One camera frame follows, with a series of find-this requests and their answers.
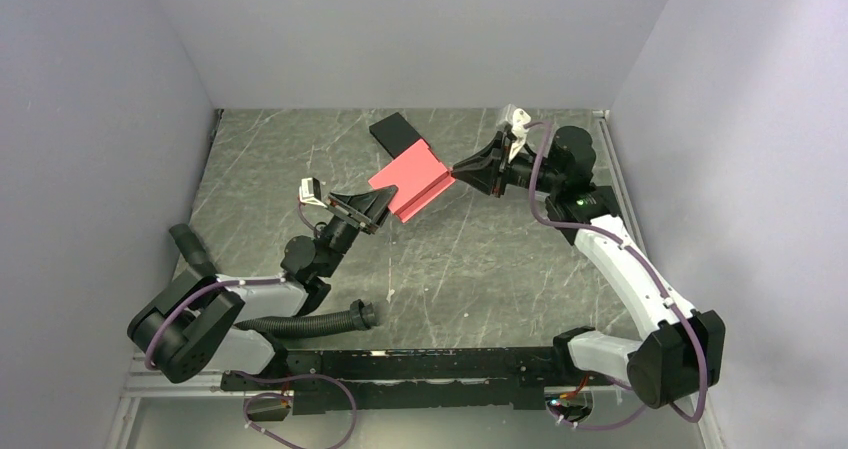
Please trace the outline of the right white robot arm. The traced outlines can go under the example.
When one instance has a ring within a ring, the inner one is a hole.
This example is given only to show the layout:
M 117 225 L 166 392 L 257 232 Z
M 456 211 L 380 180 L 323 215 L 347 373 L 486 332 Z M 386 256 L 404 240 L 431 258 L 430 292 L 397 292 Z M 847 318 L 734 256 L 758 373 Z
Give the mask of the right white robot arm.
M 596 153 L 584 129 L 548 129 L 536 149 L 507 130 L 456 163 L 452 176 L 490 196 L 525 188 L 537 222 L 558 230 L 613 288 L 635 323 L 638 339 L 582 327 L 554 340 L 551 370 L 574 384 L 587 373 L 629 387 L 650 408 L 697 399 L 700 417 L 708 389 L 720 378 L 726 326 L 716 311 L 700 311 L 675 290 L 634 242 L 615 192 L 593 181 Z

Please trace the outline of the black flat box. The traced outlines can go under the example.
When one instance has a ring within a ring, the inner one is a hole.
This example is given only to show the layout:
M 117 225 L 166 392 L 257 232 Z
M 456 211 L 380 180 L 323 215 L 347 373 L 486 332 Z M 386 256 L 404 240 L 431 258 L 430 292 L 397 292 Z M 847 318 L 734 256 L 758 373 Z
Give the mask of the black flat box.
M 392 159 L 398 158 L 403 152 L 423 139 L 423 136 L 400 112 L 394 112 L 371 124 L 368 130 Z

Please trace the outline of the aluminium frame rail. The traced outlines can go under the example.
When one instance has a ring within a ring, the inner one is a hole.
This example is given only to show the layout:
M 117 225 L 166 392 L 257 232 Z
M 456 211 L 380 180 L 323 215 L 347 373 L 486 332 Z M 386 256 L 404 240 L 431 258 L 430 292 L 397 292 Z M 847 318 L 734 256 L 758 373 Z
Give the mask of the aluminium frame rail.
M 580 370 L 550 347 L 291 350 L 257 375 L 207 366 L 180 384 L 147 370 L 136 355 L 107 445 L 127 447 L 145 399 L 245 399 L 256 421 L 350 408 L 509 406 L 545 410 L 561 425 L 587 431 L 603 426 L 597 405 L 609 391 L 645 412 L 635 389 L 618 376 Z

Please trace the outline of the red paper box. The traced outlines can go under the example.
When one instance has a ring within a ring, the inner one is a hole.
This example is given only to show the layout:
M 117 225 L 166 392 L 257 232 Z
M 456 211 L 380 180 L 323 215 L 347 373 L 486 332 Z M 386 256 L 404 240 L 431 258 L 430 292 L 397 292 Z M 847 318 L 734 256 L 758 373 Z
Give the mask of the red paper box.
M 372 176 L 368 183 L 372 189 L 397 187 L 389 210 L 402 223 L 407 223 L 455 181 L 450 169 L 421 139 Z

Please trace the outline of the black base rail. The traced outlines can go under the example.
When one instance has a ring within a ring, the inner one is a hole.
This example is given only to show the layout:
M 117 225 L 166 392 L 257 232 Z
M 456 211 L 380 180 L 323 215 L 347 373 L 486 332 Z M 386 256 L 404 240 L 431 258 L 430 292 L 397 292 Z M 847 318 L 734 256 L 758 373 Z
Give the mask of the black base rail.
M 576 390 L 610 384 L 571 366 L 554 348 L 291 350 L 248 378 L 225 373 L 228 393 L 286 390 L 297 415 L 329 411 L 509 406 L 542 410 Z

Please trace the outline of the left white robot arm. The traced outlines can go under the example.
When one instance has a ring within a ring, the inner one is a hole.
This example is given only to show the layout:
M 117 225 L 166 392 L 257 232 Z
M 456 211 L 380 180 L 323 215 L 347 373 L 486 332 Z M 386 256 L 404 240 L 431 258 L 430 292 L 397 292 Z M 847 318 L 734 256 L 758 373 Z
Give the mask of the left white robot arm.
M 360 299 L 317 314 L 333 275 L 361 234 L 372 234 L 390 213 L 394 185 L 356 195 L 332 193 L 322 202 L 331 219 L 289 240 L 274 276 L 235 277 L 218 271 L 187 224 L 169 233 L 188 267 L 130 321 L 127 336 L 145 366 L 184 383 L 206 368 L 236 370 L 264 389 L 287 375 L 283 341 L 367 331 L 379 325 L 375 306 Z

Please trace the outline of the black ridged tray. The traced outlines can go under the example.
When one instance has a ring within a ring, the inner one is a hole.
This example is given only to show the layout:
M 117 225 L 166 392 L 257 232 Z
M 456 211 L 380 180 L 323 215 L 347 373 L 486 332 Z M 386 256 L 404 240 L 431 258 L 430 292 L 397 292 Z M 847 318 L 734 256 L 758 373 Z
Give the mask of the black ridged tray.
M 591 192 L 591 208 L 589 219 L 610 215 L 620 217 L 622 210 L 612 186 L 596 186 Z

